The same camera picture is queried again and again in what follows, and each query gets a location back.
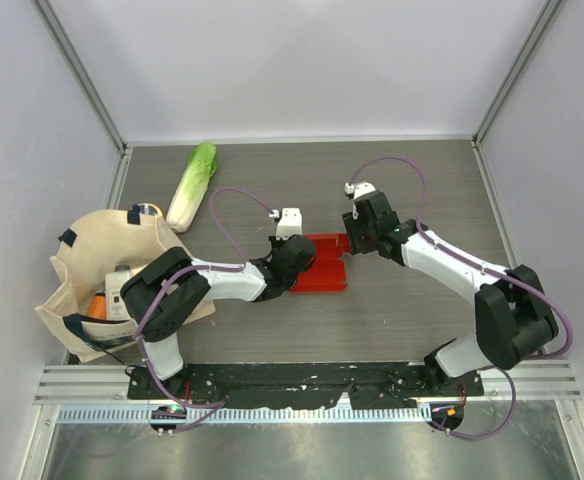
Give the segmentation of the red paper box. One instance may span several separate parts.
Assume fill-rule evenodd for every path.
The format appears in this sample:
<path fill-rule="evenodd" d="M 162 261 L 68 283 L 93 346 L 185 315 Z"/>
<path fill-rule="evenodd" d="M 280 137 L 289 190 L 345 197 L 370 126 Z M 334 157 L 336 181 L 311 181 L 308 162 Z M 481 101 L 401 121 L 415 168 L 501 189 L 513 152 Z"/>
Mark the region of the red paper box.
<path fill-rule="evenodd" d="M 314 266 L 299 280 L 294 294 L 338 293 L 347 284 L 346 265 L 343 260 L 349 254 L 349 242 L 345 233 L 310 234 L 308 238 L 316 247 Z"/>

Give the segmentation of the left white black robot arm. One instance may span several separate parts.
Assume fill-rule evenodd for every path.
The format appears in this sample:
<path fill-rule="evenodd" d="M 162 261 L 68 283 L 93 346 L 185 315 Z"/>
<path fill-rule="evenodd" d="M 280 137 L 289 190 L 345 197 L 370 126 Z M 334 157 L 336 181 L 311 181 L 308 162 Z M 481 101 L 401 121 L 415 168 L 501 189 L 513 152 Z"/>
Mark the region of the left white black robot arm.
<path fill-rule="evenodd" d="M 314 243 L 295 234 L 286 240 L 273 238 L 268 255 L 240 264 L 206 262 L 173 247 L 132 276 L 120 295 L 137 322 L 132 338 L 139 343 L 151 388 L 165 399 L 183 391 L 177 332 L 200 304 L 276 299 L 290 291 L 315 260 Z"/>

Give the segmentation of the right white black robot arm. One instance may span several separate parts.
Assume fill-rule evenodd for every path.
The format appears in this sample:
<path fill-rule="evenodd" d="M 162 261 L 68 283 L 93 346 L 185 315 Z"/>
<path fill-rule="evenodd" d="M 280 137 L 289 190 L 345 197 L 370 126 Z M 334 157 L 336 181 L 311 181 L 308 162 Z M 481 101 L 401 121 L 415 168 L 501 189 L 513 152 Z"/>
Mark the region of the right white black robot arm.
<path fill-rule="evenodd" d="M 447 394 L 463 375 L 480 369 L 510 370 L 557 336 L 557 321 L 531 268 L 509 270 L 484 262 L 414 219 L 400 221 L 386 195 L 368 182 L 346 185 L 345 194 L 353 202 L 343 216 L 352 253 L 375 252 L 426 274 L 473 308 L 473 332 L 425 357 L 423 380 L 429 391 Z"/>

